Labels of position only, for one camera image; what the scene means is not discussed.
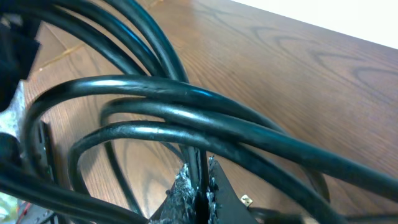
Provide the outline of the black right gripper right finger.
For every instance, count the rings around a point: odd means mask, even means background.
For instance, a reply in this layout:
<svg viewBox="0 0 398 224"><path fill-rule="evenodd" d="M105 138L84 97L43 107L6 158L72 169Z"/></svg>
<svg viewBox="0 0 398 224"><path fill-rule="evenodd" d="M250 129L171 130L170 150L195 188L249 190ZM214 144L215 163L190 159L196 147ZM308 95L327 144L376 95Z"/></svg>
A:
<svg viewBox="0 0 398 224"><path fill-rule="evenodd" d="M220 163L211 156L208 158L208 164L208 223L257 224L256 219L236 195Z"/></svg>

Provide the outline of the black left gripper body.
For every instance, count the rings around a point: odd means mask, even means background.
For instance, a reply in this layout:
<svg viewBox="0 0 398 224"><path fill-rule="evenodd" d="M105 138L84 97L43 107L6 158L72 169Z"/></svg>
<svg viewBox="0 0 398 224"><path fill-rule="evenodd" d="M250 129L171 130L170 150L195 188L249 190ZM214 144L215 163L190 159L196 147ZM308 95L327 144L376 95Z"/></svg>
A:
<svg viewBox="0 0 398 224"><path fill-rule="evenodd" d="M1 111L6 110L21 80L29 77L40 42L38 19L1 13Z"/></svg>

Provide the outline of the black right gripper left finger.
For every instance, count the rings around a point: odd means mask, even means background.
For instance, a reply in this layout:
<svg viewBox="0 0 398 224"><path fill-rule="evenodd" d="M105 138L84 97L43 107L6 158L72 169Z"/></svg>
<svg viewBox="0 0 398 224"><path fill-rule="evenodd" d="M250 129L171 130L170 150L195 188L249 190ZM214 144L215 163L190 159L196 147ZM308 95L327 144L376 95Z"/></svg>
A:
<svg viewBox="0 0 398 224"><path fill-rule="evenodd" d="M188 164L184 164L175 176L175 182L168 190L166 199L151 216L149 223L196 223L197 192L198 187L192 185Z"/></svg>

